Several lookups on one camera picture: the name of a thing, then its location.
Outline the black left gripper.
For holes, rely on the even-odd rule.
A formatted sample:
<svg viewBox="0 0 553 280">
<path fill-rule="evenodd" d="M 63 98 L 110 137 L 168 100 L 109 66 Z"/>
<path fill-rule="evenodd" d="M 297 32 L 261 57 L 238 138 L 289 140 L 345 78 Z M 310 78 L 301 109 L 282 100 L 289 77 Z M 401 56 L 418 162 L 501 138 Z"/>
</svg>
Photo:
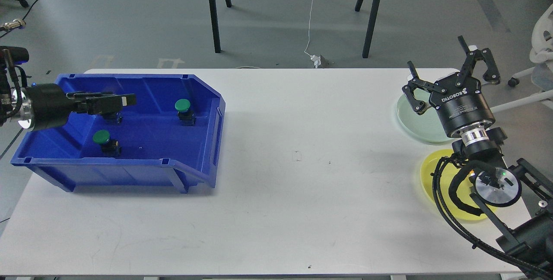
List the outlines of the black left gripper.
<svg viewBox="0 0 553 280">
<path fill-rule="evenodd" d="M 89 113 L 90 109 L 122 109 L 136 105 L 135 94 L 112 92 L 67 92 L 55 83 L 21 89 L 22 105 L 17 123 L 29 131 L 64 126 L 71 113 Z"/>
</svg>

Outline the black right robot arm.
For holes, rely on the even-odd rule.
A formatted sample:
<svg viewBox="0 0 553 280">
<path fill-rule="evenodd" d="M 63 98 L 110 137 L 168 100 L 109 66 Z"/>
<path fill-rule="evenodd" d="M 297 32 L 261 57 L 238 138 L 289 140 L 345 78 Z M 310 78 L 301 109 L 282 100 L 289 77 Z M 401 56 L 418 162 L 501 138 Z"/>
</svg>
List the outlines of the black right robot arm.
<svg viewBox="0 0 553 280">
<path fill-rule="evenodd" d="M 516 266 L 529 279 L 552 278 L 552 182 L 524 158 L 506 166 L 501 146 L 506 134 L 494 127 L 495 118 L 482 95 L 481 82 L 473 77 L 479 61 L 486 64 L 484 81 L 498 84 L 500 74 L 489 48 L 471 50 L 462 36 L 458 41 L 466 59 L 458 73 L 432 83 L 421 79 L 411 61 L 411 80 L 403 93 L 413 112 L 424 114 L 432 108 L 452 143 L 453 154 L 443 156 L 431 173 L 431 193 L 442 218 L 456 233 L 486 254 Z M 485 243 L 466 229 L 451 213 L 441 189 L 441 178 L 449 164 L 458 172 L 448 185 L 448 197 L 461 211 L 486 215 L 501 232 L 500 249 Z M 510 207 L 519 201 L 523 185 L 540 199 L 539 211 L 515 229 L 509 228 L 490 209 Z"/>
</svg>

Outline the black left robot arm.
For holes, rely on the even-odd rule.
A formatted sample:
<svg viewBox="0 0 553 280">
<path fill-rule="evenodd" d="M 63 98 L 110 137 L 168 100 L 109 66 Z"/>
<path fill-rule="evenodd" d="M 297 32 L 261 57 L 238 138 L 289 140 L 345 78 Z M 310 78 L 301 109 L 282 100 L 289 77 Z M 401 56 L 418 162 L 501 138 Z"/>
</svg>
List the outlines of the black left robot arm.
<svg viewBox="0 0 553 280">
<path fill-rule="evenodd" d="M 71 113 L 100 115 L 120 123 L 121 111 L 136 105 L 135 94 L 113 92 L 64 92 L 55 83 L 28 85 L 20 65 L 29 61 L 26 48 L 1 46 L 0 124 L 16 122 L 24 130 L 62 127 Z"/>
</svg>

